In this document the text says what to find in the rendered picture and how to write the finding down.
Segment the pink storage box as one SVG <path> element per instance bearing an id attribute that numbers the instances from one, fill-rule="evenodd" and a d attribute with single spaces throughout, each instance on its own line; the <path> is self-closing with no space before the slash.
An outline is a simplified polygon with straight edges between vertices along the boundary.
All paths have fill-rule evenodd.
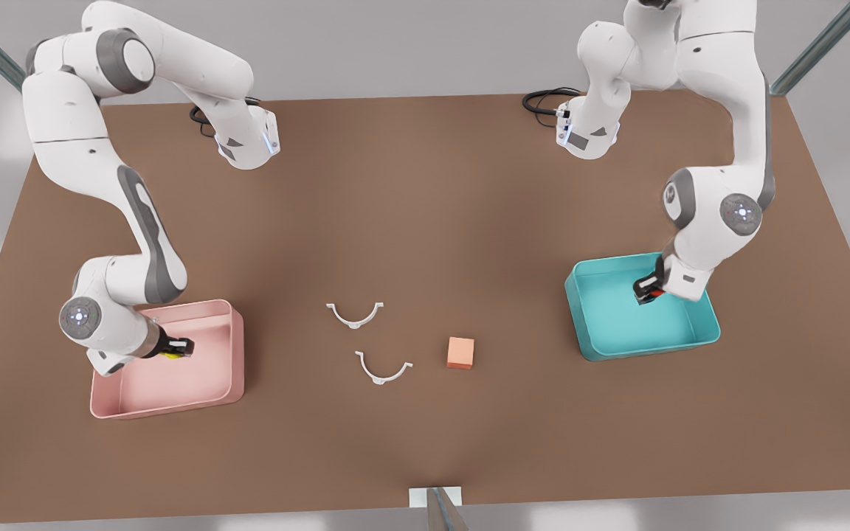
<path id="1" fill-rule="evenodd" d="M 114 375 L 92 376 L 90 411 L 97 419 L 139 419 L 240 400 L 245 393 L 243 319 L 223 299 L 142 309 L 172 336 L 195 343 L 187 358 L 156 356 Z"/>

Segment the blue storage box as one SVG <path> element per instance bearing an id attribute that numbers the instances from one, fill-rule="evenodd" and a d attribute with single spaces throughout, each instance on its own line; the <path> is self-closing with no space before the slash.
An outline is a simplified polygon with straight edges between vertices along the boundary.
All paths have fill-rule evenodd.
<path id="1" fill-rule="evenodd" d="M 659 253 L 576 263 L 564 282 L 581 355 L 603 361 L 678 352 L 719 340 L 721 326 L 708 295 L 689 302 L 664 295 L 647 305 L 633 283 L 654 271 Z"/>

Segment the white curved bracket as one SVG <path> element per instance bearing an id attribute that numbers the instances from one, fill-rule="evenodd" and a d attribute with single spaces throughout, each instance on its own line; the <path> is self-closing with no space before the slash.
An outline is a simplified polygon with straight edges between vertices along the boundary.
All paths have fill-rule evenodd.
<path id="1" fill-rule="evenodd" d="M 410 361 L 391 359 L 380 354 L 361 352 L 361 350 L 354 352 L 354 357 L 364 376 L 377 386 L 391 384 L 418 367 Z"/>
<path id="2" fill-rule="evenodd" d="M 377 316 L 378 313 L 380 313 L 380 310 L 384 308 L 384 303 L 374 302 L 371 309 L 369 309 L 369 311 L 367 312 L 367 315 L 363 316 L 361 319 L 359 319 L 359 315 L 355 312 L 347 312 L 347 315 L 344 316 L 343 313 L 341 313 L 341 310 L 339 309 L 339 305 L 335 305 L 335 303 L 332 302 L 327 303 L 326 308 L 333 313 L 334 318 L 338 322 L 344 324 L 344 326 L 347 326 L 348 329 L 358 330 L 367 325 L 367 323 L 371 322 L 371 320 L 374 319 L 374 317 Z"/>

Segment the silver frame post with foot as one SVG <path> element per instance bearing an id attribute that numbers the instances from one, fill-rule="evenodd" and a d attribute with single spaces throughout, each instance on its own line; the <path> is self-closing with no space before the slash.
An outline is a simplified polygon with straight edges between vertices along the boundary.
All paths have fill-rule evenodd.
<path id="1" fill-rule="evenodd" d="M 470 531 L 460 513 L 462 487 L 413 487 L 408 496 L 409 507 L 427 510 L 427 531 Z"/>

